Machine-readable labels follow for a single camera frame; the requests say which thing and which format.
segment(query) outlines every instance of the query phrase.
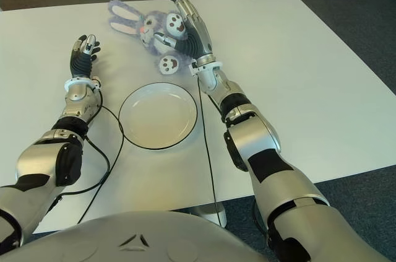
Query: purple plush rabbit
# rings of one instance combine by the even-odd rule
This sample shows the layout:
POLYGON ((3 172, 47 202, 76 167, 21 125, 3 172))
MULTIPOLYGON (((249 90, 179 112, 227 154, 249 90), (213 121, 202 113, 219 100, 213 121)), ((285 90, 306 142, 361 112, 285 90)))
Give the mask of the purple plush rabbit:
POLYGON ((143 15, 137 9, 120 0, 109 2, 113 14, 109 22, 113 29, 140 38, 144 47, 153 55, 160 55, 158 68, 162 74, 173 74, 181 66, 191 64, 191 59, 154 39, 155 32, 161 32, 175 39, 187 38, 186 28, 180 14, 151 11, 143 15))

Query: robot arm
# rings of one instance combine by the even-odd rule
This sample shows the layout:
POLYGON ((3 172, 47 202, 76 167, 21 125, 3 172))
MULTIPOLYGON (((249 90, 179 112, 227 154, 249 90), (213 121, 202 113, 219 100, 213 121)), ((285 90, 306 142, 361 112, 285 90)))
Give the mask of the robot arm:
POLYGON ((188 0, 172 0, 189 36, 178 41, 156 33, 163 44, 196 60, 200 87, 219 109, 227 127, 227 149, 235 165, 248 171, 268 232, 269 247, 284 261, 388 261, 365 243, 307 176, 280 155, 271 124, 229 81, 216 62, 206 26, 188 0))
POLYGON ((90 79, 92 60, 96 58, 93 54, 100 51, 94 47, 98 45, 94 35, 76 41, 62 115, 51 130, 20 155, 17 183, 0 188, 0 255, 20 247, 57 195, 80 177, 84 137, 101 103, 100 83, 90 79))

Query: white table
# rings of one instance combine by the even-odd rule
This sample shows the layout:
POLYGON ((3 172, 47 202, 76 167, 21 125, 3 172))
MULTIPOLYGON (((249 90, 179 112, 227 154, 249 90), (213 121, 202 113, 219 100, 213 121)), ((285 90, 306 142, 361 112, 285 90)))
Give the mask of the white table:
MULTIPOLYGON (((300 0, 191 1, 207 24, 228 77, 273 124, 284 158, 312 181, 396 163, 395 95, 300 0)), ((167 0, 131 5, 142 12, 173 9, 167 0)), ((138 40, 113 31, 109 16, 105 3, 0 13, 0 185, 14 182, 19 154, 60 114, 69 48, 81 33, 94 33, 101 41, 93 75, 101 78, 105 105, 112 110, 118 111, 134 89, 167 81, 187 89, 200 112, 195 80, 187 73, 161 76, 156 57, 138 40)), ((218 200, 251 195, 249 176, 234 168, 223 142, 225 127, 205 96, 203 109, 218 200)), ((121 135, 109 114, 97 116, 89 136, 114 159, 121 135)), ((90 186, 104 171, 105 163, 86 144, 81 179, 67 190, 90 186)), ((37 232, 75 224, 93 193, 64 198, 37 232)), ((127 142, 84 220, 212 201, 199 113, 191 135, 171 149, 148 151, 127 142)))

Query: bunny ear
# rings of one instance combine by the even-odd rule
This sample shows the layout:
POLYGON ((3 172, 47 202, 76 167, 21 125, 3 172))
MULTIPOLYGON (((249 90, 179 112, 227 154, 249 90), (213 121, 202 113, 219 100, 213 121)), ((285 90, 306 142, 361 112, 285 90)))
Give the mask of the bunny ear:
POLYGON ((120 17, 112 17, 109 20, 111 27, 119 32, 138 35, 138 30, 136 29, 136 24, 128 19, 122 19, 120 17))
POLYGON ((142 13, 140 13, 137 9, 128 6, 120 0, 111 0, 108 7, 112 14, 123 19, 129 19, 138 22, 143 18, 142 13))

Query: white plate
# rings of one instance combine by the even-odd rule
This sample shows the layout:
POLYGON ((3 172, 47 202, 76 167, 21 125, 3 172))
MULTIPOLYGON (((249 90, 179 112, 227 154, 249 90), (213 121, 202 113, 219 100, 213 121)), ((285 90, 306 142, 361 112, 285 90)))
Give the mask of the white plate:
POLYGON ((197 121, 197 105, 182 87, 158 82, 130 94, 119 117, 129 142, 145 149, 165 149, 190 134, 197 121))

